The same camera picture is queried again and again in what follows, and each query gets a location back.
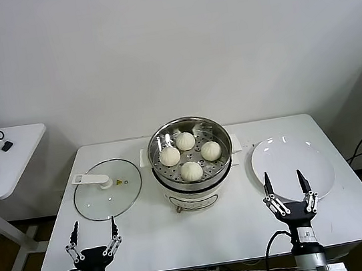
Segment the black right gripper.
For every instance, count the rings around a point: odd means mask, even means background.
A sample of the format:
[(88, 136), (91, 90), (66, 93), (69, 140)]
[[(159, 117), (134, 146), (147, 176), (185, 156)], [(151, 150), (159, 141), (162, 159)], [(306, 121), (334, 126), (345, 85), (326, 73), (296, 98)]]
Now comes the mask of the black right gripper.
[(264, 203), (277, 216), (278, 220), (289, 227), (292, 255), (321, 252), (324, 247), (318, 243), (311, 221), (317, 213), (318, 193), (311, 189), (310, 183), (300, 170), (296, 171), (300, 187), (304, 193), (304, 202), (283, 204), (275, 195), (268, 174), (264, 173)]

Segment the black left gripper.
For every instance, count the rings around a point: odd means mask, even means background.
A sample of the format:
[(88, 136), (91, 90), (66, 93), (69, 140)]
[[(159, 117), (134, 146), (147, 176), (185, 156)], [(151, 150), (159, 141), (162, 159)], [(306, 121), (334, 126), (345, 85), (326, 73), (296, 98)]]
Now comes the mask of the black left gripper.
[(114, 255), (122, 242), (122, 237), (118, 234), (118, 227), (114, 217), (111, 220), (111, 240), (107, 246), (100, 246), (90, 249), (77, 250), (78, 222), (75, 221), (69, 243), (65, 251), (71, 256), (76, 269), (80, 271), (106, 271), (106, 267), (114, 260)]

